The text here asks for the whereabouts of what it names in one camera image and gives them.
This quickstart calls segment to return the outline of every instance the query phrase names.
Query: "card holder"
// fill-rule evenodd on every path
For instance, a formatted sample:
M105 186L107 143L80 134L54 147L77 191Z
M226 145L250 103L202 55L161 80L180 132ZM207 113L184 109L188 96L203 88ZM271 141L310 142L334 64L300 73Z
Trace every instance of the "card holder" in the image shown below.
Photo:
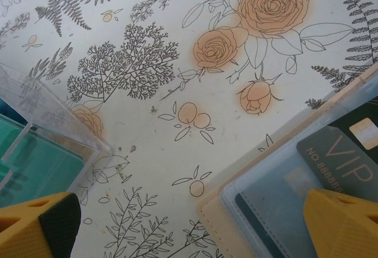
M378 145L372 129L378 118L377 69L377 64L372 66L197 204L201 221L225 257L317 257L302 213L311 189L329 188L378 201L371 192L378 189ZM362 113L358 107L369 101L373 108ZM354 110L349 123L343 116ZM338 144L342 141L346 150L333 147L340 137ZM314 142L318 146L308 146ZM370 172L375 176L367 181ZM357 185L361 179L364 184Z

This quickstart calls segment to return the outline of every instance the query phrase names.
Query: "vip card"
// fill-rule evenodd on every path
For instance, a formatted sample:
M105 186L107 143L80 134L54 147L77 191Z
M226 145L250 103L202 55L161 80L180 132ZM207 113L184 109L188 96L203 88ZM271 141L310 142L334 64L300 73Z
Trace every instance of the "vip card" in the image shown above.
M378 202L378 97L296 148L324 188Z

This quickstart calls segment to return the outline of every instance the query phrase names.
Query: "stain on surface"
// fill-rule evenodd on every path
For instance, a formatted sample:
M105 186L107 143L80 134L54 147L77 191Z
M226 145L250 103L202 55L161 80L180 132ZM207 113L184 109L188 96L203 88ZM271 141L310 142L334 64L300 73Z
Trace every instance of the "stain on surface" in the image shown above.
M156 109L155 106L152 106L151 113L154 115L156 112L158 112L158 109Z

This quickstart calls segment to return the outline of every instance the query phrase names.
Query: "beige card holder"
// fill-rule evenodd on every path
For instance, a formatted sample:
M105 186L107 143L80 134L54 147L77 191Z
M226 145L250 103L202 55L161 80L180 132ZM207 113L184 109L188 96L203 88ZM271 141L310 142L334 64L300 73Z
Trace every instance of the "beige card holder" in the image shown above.
M341 102L347 96L353 94L359 87L370 80L373 76L378 74L378 63L371 66L367 71L356 78L344 90L336 94L316 112L314 112L308 119L298 125L294 130L289 132L286 136L275 142L269 149L260 154L257 158L247 164L240 171L237 171L232 177L221 184L215 190L212 190L207 196L198 202L196 212L200 217L201 222L206 227L207 231L216 242L219 249L226 258L244 258L256 257L256 253L249 246L244 239L243 234L238 230L234 224L233 219L227 213L227 210L221 205L220 193L222 189L241 174L248 171L251 167L259 163L262 159L269 156L275 150L287 143L294 136L303 131L308 125L317 120L321 115L330 110L336 104Z

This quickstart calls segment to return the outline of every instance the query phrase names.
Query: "card chip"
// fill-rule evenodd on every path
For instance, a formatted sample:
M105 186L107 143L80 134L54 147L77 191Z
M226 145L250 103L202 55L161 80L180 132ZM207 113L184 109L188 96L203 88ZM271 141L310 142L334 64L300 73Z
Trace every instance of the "card chip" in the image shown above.
M349 127L350 132L367 150L378 146L378 127L370 118L365 118Z

